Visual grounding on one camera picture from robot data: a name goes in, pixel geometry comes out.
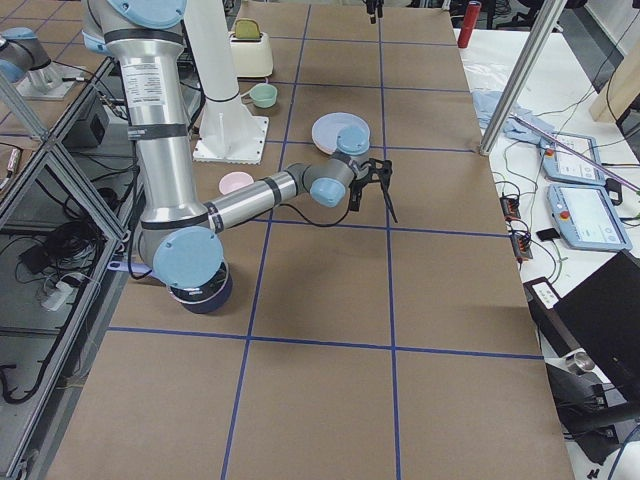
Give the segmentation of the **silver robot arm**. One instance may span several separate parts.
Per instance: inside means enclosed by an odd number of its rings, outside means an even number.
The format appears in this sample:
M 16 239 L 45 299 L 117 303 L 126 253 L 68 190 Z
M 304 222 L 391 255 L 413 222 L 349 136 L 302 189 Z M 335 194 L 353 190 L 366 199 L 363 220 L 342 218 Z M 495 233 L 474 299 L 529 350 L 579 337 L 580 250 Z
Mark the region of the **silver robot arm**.
M 190 49 L 205 98 L 201 143 L 211 157 L 257 144 L 264 130 L 239 98 L 223 6 L 218 1 L 86 1 L 86 46 L 118 61 L 129 139 L 142 163 L 146 205 L 143 261 L 167 287 L 203 288 L 223 262 L 219 233 L 300 194 L 338 205 L 370 173 L 369 139 L 349 127 L 322 164 L 294 164 L 210 202 L 199 200 L 193 176 L 190 117 L 177 60 Z

